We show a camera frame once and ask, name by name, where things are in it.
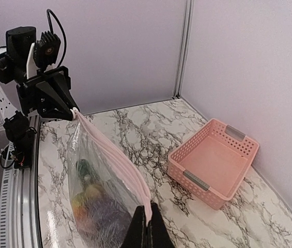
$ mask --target gray basket handle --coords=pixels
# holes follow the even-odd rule
[[[244,133],[240,132],[239,130],[236,130],[234,127],[231,127],[230,125],[227,125],[225,133],[240,142],[243,141],[243,139],[245,138]]]
[[[187,177],[189,180],[191,180],[192,182],[194,182],[197,186],[199,186],[204,191],[208,191],[208,189],[210,188],[210,186],[208,184],[206,184],[205,182],[203,182],[201,179],[199,179],[197,176],[195,176],[190,171],[185,170],[182,174],[185,177]]]

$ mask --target orange object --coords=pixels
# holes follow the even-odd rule
[[[215,210],[231,200],[259,144],[212,119],[168,156],[168,174]]]

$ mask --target plastic bag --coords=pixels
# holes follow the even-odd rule
[[[70,202],[92,248],[120,247],[137,206],[151,219],[150,191],[135,165],[82,114],[68,144]]]

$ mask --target zipper bag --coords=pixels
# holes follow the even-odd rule
[[[168,237],[158,206],[136,166],[81,113],[67,150],[71,208],[87,247],[156,247],[155,236]]]

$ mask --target white wall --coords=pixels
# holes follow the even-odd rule
[[[48,30],[45,10],[51,8],[66,31],[64,65],[82,112],[167,99],[175,83],[185,4],[186,0],[0,0],[0,45],[6,30],[17,26],[35,26],[39,37]],[[57,26],[54,31],[60,35]],[[6,88],[11,101],[18,102],[13,84]]]
[[[196,0],[182,96],[260,142],[254,167],[292,208],[292,1]]]

